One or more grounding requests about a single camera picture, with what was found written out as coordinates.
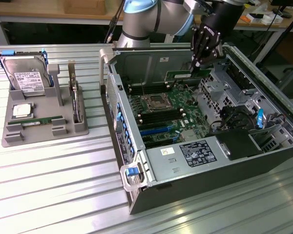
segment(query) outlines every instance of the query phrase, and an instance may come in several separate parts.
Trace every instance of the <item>hard drive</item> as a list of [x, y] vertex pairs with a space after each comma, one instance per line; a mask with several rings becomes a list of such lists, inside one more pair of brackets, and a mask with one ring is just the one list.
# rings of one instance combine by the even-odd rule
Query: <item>hard drive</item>
[[2, 51], [0, 64], [11, 83], [12, 90], [22, 90], [24, 96], [44, 95], [53, 81], [47, 73], [47, 53]]

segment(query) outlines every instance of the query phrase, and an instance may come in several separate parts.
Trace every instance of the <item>cardboard box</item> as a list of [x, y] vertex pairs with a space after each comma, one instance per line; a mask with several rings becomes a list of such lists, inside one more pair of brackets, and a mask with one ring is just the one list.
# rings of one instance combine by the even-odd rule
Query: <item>cardboard box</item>
[[64, 0], [64, 12], [77, 15], [105, 15], [105, 0]]

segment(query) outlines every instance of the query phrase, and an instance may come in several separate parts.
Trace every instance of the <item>motherboard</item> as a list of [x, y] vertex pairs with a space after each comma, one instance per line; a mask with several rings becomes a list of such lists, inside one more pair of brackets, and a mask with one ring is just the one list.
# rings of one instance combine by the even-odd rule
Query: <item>motherboard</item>
[[183, 82], [147, 90], [129, 88], [128, 100], [146, 148], [205, 137], [209, 124], [198, 108], [197, 95]]

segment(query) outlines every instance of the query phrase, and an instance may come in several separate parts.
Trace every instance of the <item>green circuit board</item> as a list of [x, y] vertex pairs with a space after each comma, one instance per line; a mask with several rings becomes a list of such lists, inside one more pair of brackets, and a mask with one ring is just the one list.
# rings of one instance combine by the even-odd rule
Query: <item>green circuit board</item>
[[[168, 108], [163, 108], [159, 110], [152, 110], [150, 108], [149, 102], [147, 101], [148, 97], [154, 97], [159, 95], [160, 98], [167, 100]], [[166, 133], [151, 134], [147, 136], [142, 136], [144, 143], [147, 145], [152, 145], [155, 142], [167, 141], [167, 144], [171, 143], [180, 143], [188, 140], [204, 138], [205, 135], [209, 132], [209, 124], [206, 121], [205, 116], [202, 114], [201, 110], [198, 108], [197, 103], [195, 103], [197, 94], [191, 91], [190, 88], [184, 87], [184, 85], [176, 85], [172, 90], [167, 93], [152, 94], [152, 95], [141, 95], [141, 96], [129, 96], [128, 100], [131, 105], [134, 116], [144, 113], [156, 113], [165, 110], [174, 110], [177, 108], [184, 109], [186, 116], [180, 119], [174, 119], [170, 121], [163, 121], [156, 124], [142, 125], [138, 123], [138, 127], [142, 128], [141, 131], [158, 129], [162, 127], [170, 127], [170, 131]], [[184, 137], [183, 134], [187, 133], [189, 138]]]

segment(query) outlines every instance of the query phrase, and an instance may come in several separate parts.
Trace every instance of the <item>metal slotted table surface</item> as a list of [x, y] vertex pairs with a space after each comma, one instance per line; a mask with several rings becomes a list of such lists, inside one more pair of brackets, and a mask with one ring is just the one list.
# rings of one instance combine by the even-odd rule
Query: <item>metal slotted table surface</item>
[[76, 61], [89, 135], [3, 148], [9, 82], [0, 67], [0, 234], [293, 233], [293, 158], [267, 174], [129, 215], [99, 92], [93, 45], [0, 46]]

